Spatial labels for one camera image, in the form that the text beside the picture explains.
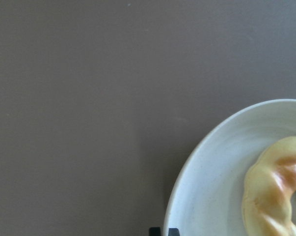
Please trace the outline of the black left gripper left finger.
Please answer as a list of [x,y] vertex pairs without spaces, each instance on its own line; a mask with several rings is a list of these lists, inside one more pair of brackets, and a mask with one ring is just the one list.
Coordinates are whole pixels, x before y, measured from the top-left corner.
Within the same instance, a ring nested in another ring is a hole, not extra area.
[[149,228],[149,236],[161,236],[161,228],[160,227],[150,227]]

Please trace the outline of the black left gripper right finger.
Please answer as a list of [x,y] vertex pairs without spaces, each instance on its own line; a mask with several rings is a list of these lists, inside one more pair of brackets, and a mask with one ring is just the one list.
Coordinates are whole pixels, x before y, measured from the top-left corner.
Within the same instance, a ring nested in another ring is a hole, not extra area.
[[177,229],[177,228],[169,228],[168,229],[168,236],[180,236],[179,229]]

